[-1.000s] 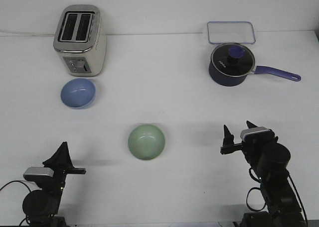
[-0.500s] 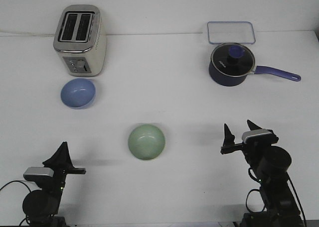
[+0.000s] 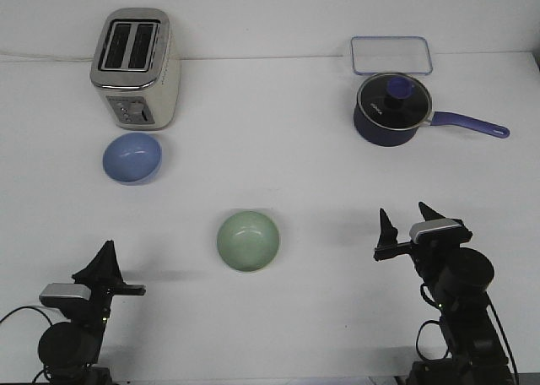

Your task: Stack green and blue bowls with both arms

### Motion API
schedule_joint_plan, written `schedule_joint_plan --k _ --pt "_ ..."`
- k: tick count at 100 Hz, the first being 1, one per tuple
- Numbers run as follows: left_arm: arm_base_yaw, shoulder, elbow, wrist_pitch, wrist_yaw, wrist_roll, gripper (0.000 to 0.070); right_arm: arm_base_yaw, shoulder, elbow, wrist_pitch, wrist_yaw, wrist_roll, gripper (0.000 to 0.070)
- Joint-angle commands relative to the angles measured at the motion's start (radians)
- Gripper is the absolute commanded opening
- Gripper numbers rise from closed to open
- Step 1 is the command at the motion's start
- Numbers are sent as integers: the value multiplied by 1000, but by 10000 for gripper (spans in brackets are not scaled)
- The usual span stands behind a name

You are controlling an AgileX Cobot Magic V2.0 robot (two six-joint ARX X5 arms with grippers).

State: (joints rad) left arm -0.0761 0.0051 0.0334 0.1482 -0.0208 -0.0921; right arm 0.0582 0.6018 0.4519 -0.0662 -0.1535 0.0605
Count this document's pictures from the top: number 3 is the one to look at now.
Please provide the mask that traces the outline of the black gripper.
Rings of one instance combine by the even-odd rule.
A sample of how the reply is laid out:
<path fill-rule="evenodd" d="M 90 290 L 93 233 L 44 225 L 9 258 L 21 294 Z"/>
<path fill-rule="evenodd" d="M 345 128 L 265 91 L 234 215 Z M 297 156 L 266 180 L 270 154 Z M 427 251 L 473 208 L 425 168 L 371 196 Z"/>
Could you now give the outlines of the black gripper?
<path fill-rule="evenodd" d="M 443 214 L 422 201 L 418 202 L 418 209 L 425 221 L 445 218 Z M 398 243 L 398 230 L 383 208 L 379 210 L 379 220 L 381 232 L 374 250 L 374 259 L 379 262 L 400 255 L 409 255 L 416 272 L 425 283 L 434 281 L 440 275 L 450 250 L 469 242 L 473 236 L 470 230 L 457 228 L 427 234 L 426 238 L 420 238 L 419 244 L 412 241 Z"/>
<path fill-rule="evenodd" d="M 89 264 L 72 275 L 75 284 L 89 289 L 89 299 L 76 301 L 75 317 L 109 317 L 114 296 L 144 296 L 144 285 L 123 281 L 114 241 L 106 241 Z"/>

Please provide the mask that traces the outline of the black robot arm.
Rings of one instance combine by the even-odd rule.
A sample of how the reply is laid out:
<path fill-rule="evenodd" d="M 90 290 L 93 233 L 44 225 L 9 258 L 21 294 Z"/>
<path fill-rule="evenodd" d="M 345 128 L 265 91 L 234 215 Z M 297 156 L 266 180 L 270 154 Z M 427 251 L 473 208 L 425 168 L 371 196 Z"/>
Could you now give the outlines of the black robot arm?
<path fill-rule="evenodd" d="M 50 384 L 112 384 L 111 371 L 97 366 L 114 296 L 144 296 L 144 285 L 122 278 L 113 240 L 106 241 L 72 283 L 51 283 L 40 293 L 42 306 L 66 318 L 50 326 L 38 356 Z"/>
<path fill-rule="evenodd" d="M 493 264 L 467 247 L 473 236 L 462 220 L 446 218 L 419 203 L 423 221 L 410 239 L 398 242 L 397 228 L 380 210 L 377 261 L 408 255 L 422 280 L 420 295 L 440 316 L 434 321 L 446 344 L 441 358 L 421 355 L 407 384 L 517 384 L 519 375 L 508 339 L 489 298 Z"/>

